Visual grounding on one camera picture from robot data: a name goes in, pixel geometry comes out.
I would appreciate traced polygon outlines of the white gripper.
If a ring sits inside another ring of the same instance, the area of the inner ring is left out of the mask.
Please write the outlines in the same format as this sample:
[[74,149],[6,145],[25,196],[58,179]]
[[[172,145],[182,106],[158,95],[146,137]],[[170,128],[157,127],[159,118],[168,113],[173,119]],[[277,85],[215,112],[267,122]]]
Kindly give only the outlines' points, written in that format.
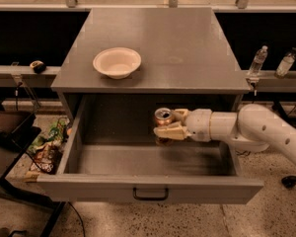
[[173,140],[185,140],[190,137],[195,141],[208,142],[210,138],[210,118],[212,112],[209,109],[197,109],[189,112],[188,109],[172,110],[176,122],[169,125],[154,128],[154,133],[161,138]]

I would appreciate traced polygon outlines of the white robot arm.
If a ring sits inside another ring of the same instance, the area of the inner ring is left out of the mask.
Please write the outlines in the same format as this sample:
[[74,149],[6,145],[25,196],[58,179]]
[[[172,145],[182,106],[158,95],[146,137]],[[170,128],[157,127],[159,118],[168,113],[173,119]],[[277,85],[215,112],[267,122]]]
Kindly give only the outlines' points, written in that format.
[[234,112],[160,108],[155,111],[158,138],[223,141],[236,150],[261,152],[271,146],[296,166],[296,128],[270,109],[248,104]]

